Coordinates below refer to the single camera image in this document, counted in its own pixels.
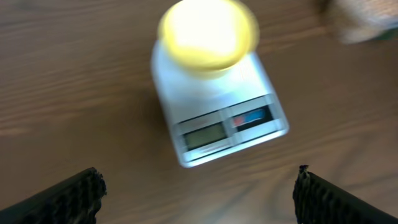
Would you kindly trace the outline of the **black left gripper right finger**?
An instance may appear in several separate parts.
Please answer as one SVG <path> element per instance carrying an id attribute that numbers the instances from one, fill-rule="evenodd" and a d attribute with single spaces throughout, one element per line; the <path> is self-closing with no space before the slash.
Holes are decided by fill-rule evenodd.
<path id="1" fill-rule="evenodd" d="M 373 207 L 301 165 L 293 200 L 298 224 L 397 224 L 397 218 Z"/>

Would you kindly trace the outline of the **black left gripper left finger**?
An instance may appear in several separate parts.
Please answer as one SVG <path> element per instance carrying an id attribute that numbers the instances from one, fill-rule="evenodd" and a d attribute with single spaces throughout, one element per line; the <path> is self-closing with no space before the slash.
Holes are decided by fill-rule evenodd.
<path id="1" fill-rule="evenodd" d="M 1 210 L 1 224 L 96 224 L 106 194 L 103 175 L 91 167 Z"/>

